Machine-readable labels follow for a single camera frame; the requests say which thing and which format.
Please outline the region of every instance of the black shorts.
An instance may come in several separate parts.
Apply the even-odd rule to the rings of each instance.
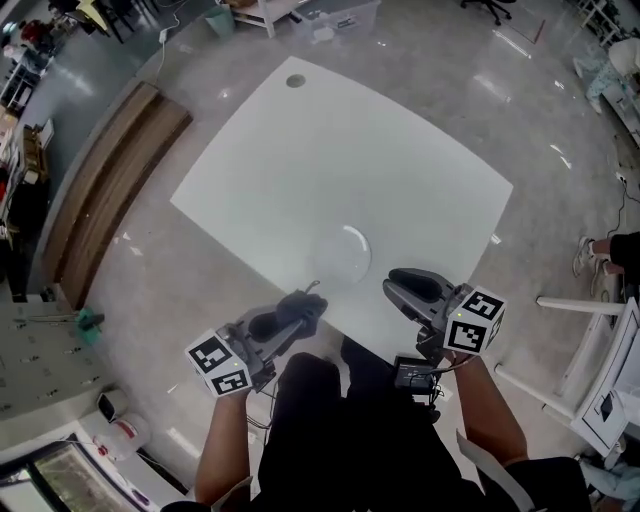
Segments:
[[[624,268],[624,278],[627,283],[640,284],[640,232],[630,235],[613,235],[611,263]]]

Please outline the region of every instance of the office chair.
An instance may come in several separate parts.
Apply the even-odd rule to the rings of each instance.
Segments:
[[[512,4],[512,3],[515,3],[515,1],[516,0],[500,0],[500,2],[502,2],[503,4]],[[478,3],[486,5],[487,8],[491,11],[491,14],[493,14],[493,16],[495,17],[496,25],[498,25],[498,26],[502,25],[502,23],[500,22],[500,17],[496,13],[495,9],[498,9],[498,10],[504,12],[507,15],[506,18],[508,20],[511,19],[511,13],[509,11],[507,11],[501,5],[498,5],[495,2],[495,0],[462,0],[462,3],[460,4],[460,7],[462,7],[463,9],[466,9],[467,8],[467,4],[471,3],[471,2],[478,2]]]

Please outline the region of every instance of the white table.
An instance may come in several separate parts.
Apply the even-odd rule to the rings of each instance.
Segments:
[[[287,86],[292,75],[304,85]],[[315,279],[309,256],[319,233],[359,229],[372,250],[366,277],[314,292],[329,301],[324,320],[393,362],[416,353],[418,326],[384,296],[388,272],[415,267],[468,280],[511,189],[424,119],[289,58],[215,136],[172,202],[287,293]]]

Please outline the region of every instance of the plastic container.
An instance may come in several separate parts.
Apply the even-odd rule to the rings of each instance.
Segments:
[[[151,440],[149,424],[137,414],[125,414],[113,423],[104,434],[93,438],[98,452],[112,461],[131,457],[138,448]]]
[[[311,0],[289,16],[294,32],[311,44],[371,32],[380,0]]]
[[[221,39],[233,35],[236,24],[233,21],[233,14],[231,14],[231,8],[228,5],[218,5],[207,11],[204,14],[204,19]]]

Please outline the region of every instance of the storage box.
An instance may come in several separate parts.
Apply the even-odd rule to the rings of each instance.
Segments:
[[[294,32],[312,44],[371,32],[380,0],[311,0],[291,13]]]

